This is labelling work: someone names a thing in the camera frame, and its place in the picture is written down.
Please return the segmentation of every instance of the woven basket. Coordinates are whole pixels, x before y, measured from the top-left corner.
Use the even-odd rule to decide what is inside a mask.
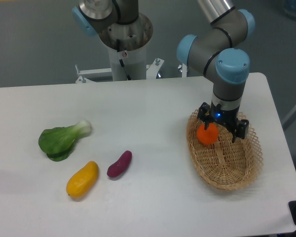
[[[187,123],[186,138],[192,162],[199,176],[210,186],[220,190],[237,190],[253,183],[261,172],[263,158],[259,138],[249,125],[245,139],[231,142],[227,129],[216,124],[219,137],[214,144],[205,146],[197,140],[196,131],[203,123],[197,118],[198,110]],[[239,119],[246,119],[238,113]]]

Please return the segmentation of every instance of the leafy green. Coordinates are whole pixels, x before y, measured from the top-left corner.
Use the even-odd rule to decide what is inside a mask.
[[[53,161],[62,161],[71,154],[75,142],[91,133],[91,123],[85,119],[69,127],[46,129],[38,139],[38,145]]]
[[[67,150],[57,154],[46,154],[49,159],[55,162],[65,160],[74,151],[74,144],[72,144]]]

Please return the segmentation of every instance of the fake vegetable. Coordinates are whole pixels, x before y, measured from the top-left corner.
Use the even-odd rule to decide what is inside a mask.
[[[74,174],[67,183],[69,196],[79,198],[85,195],[98,178],[99,167],[96,162],[89,161],[81,170]]]
[[[115,178],[125,172],[132,160],[132,153],[125,151],[121,157],[108,168],[107,175],[111,178]]]
[[[38,145],[53,161],[62,161],[74,150],[79,138],[90,134],[91,123],[85,119],[69,127],[46,129],[38,139]]]
[[[218,128],[215,124],[210,123],[207,130],[205,130],[205,124],[200,125],[196,132],[198,141],[204,145],[210,145],[217,141],[219,136]]]

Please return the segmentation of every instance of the orange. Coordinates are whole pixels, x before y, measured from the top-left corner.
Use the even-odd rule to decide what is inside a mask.
[[[217,141],[218,139],[218,128],[215,124],[210,123],[207,130],[205,130],[205,124],[200,125],[196,132],[196,137],[198,141],[204,145],[210,145]]]

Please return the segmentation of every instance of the table surface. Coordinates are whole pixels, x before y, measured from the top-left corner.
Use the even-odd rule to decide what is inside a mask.
[[[250,74],[240,111],[264,158],[249,187],[217,191],[197,175],[186,145],[190,114],[210,103],[203,77],[0,88],[0,237],[238,237],[291,232],[296,172],[263,74]],[[46,128],[93,125],[67,160],[37,141]],[[131,150],[119,180],[106,171]],[[80,201],[66,194],[88,161],[99,178]]]

